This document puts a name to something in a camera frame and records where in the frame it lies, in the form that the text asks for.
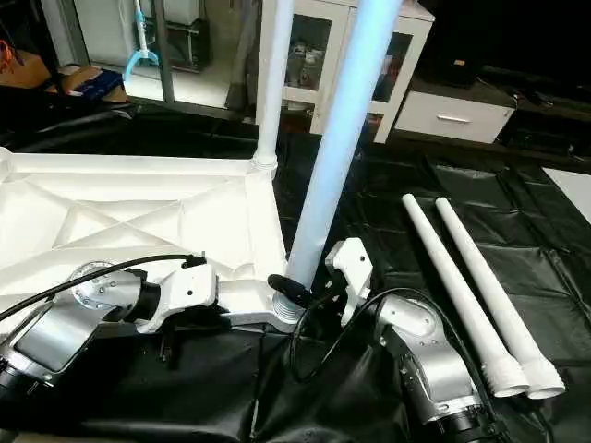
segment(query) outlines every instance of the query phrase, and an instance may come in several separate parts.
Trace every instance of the white cabinet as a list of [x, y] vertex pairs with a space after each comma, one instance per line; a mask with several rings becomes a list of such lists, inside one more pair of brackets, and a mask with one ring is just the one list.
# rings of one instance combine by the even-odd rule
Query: white cabinet
[[[263, 1], [257, 123], [264, 106], [273, 16], [278, 0]], [[282, 119], [321, 134], [336, 78], [356, 19], [356, 0], [295, 0], [294, 25], [283, 88]], [[408, 88], [433, 16], [414, 0], [404, 2], [369, 108], [363, 138], [385, 142]]]
[[410, 91], [396, 128], [450, 138], [492, 143], [513, 108]]

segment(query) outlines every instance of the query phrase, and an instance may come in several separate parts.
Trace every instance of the tube end cap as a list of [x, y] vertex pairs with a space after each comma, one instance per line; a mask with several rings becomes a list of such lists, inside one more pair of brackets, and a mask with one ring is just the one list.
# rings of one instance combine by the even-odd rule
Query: tube end cap
[[566, 388], [554, 365], [546, 358], [522, 364], [525, 377], [529, 382], [527, 397], [532, 400], [543, 400], [561, 395]]
[[508, 353], [482, 366], [485, 379], [495, 397], [511, 397], [529, 388], [524, 371]]

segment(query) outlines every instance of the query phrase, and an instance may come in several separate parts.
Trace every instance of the cabinet drawer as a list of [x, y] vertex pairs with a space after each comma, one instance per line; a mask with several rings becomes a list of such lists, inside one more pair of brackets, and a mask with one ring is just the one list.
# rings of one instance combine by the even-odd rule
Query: cabinet drawer
[[512, 108], [410, 91], [395, 127], [464, 140], [492, 143]]

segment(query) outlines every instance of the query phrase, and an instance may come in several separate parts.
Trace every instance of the white clamp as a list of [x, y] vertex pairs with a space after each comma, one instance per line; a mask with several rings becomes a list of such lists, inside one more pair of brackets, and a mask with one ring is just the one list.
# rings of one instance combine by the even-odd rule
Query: white clamp
[[215, 302], [217, 277], [211, 265], [176, 270], [160, 283], [160, 302], [147, 322], [137, 322], [139, 333], [158, 330], [172, 314], [193, 306], [209, 306]]
[[347, 281], [347, 304], [341, 317], [343, 327], [351, 320], [359, 302], [368, 298], [373, 265], [360, 238], [338, 242], [324, 261], [328, 269], [342, 272]]

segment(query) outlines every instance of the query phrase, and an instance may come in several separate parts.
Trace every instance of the light blue tube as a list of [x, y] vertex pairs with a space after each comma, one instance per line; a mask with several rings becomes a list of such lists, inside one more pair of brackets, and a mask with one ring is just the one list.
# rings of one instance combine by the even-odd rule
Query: light blue tube
[[401, 3], [360, 1], [287, 265], [287, 276], [307, 288], [320, 262]]

